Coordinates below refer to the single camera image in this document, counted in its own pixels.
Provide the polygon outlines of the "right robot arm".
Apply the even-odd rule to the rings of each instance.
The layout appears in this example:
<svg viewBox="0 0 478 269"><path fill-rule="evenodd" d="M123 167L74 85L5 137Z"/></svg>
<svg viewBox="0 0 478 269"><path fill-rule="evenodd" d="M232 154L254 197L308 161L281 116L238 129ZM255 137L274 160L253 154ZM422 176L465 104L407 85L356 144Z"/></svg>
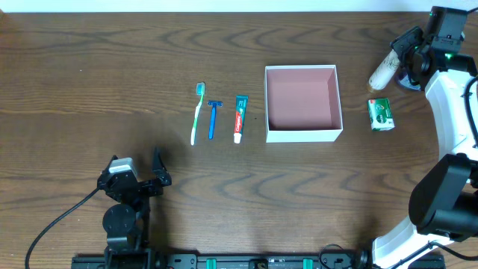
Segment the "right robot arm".
<svg viewBox="0 0 478 269"><path fill-rule="evenodd" d="M408 216L356 256L353 268L443 268L431 254L477 236L477 67L460 52L469 10L432 7L425 28L409 29L391 42L391 52L369 78L382 90L398 68L418 86L432 108L438 135L438 163L415 186Z"/></svg>

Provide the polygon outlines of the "green white toothbrush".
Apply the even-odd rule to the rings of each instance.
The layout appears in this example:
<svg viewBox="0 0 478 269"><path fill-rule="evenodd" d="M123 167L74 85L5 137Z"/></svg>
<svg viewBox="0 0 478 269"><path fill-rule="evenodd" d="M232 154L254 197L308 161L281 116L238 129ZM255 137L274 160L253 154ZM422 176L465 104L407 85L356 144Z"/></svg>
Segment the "green white toothbrush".
<svg viewBox="0 0 478 269"><path fill-rule="evenodd" d="M194 121L193 121L193 126L191 129L191 134L190 134L190 145L194 146L195 141L196 141L196 130L197 130L197 124L199 120L199 112L202 107L202 103L204 100L204 95L205 95L205 83L204 82L199 82L196 85L196 94L199 96L199 102L197 106L195 107L195 113L194 113Z"/></svg>

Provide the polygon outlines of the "green soap bar box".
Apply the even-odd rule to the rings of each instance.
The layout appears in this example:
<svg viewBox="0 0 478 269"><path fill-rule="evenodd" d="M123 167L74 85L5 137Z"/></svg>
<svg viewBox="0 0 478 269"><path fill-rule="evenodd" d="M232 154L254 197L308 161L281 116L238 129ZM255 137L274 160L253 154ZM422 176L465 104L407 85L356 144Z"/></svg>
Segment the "green soap bar box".
<svg viewBox="0 0 478 269"><path fill-rule="evenodd" d="M373 131L388 131L395 127L388 99L369 99L367 109Z"/></svg>

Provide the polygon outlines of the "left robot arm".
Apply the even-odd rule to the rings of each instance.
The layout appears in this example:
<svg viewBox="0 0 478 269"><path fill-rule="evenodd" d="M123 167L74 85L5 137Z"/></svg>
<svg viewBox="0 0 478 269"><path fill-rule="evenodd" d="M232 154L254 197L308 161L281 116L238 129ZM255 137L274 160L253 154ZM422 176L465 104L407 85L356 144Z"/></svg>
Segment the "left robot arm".
<svg viewBox="0 0 478 269"><path fill-rule="evenodd" d="M154 179L140 182L132 158L113 156L97 180L99 189L117 201L102 221L112 253L139 252L148 245L149 199L162 195L164 188L172 184L158 148L153 154L152 172Z"/></svg>

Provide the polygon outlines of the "white lotion tube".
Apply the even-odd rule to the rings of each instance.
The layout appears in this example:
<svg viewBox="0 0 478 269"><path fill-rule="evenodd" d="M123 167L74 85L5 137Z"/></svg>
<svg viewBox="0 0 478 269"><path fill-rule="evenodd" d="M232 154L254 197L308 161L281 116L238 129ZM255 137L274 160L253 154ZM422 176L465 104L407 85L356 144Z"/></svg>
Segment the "white lotion tube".
<svg viewBox="0 0 478 269"><path fill-rule="evenodd" d="M371 93L383 90L388 85L399 66L400 60L398 55L394 50L391 50L369 78L367 89Z"/></svg>

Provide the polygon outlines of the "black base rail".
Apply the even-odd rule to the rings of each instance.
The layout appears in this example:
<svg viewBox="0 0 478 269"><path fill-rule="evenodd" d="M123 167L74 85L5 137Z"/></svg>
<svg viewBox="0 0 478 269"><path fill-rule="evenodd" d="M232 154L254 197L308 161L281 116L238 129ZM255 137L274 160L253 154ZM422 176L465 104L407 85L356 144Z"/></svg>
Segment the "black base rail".
<svg viewBox="0 0 478 269"><path fill-rule="evenodd" d="M342 253L323 253L321 256L197 256L195 254L175 254L152 257L134 255L128 258L104 256L76 256L72 258L74 269L97 268L166 268L166 269L284 269L284 268L354 268L352 255Z"/></svg>

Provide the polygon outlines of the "blue disposable razor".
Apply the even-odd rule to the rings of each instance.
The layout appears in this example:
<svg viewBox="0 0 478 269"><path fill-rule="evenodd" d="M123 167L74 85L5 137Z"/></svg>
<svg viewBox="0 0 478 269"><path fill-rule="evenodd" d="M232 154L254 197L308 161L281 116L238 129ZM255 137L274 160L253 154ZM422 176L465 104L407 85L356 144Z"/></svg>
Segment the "blue disposable razor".
<svg viewBox="0 0 478 269"><path fill-rule="evenodd" d="M211 106L211 117L210 117L210 125L209 125L209 132L208 132L208 139L214 139L214 130L215 130L215 122L217 117L217 109L223 106L221 101L216 100L209 100L208 106Z"/></svg>

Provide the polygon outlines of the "green red toothpaste tube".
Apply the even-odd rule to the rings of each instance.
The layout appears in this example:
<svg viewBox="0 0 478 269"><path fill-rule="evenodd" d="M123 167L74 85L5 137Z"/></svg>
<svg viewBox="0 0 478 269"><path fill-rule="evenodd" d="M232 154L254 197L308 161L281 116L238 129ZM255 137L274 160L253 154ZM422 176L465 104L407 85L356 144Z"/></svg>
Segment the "green red toothpaste tube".
<svg viewBox="0 0 478 269"><path fill-rule="evenodd" d="M246 114L248 96L236 96L234 143L240 143L243 135L243 121Z"/></svg>

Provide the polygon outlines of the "clear soap pump bottle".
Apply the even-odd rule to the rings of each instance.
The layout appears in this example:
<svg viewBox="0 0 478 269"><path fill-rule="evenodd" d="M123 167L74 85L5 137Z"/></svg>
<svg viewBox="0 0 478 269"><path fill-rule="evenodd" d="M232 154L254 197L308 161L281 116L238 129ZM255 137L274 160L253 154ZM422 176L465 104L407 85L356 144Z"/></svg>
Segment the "clear soap pump bottle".
<svg viewBox="0 0 478 269"><path fill-rule="evenodd" d="M400 71L394 76L394 81L398 86L405 90L421 91L421 87L413 79L410 78L411 71L405 67L400 68Z"/></svg>

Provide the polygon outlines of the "white box pink interior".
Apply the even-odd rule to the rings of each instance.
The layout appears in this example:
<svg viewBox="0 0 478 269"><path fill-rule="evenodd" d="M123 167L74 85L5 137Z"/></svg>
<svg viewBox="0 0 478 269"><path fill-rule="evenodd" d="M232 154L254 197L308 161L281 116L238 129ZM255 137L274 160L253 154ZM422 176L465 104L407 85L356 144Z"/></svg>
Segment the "white box pink interior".
<svg viewBox="0 0 478 269"><path fill-rule="evenodd" d="M266 66L268 143L334 142L344 129L335 65Z"/></svg>

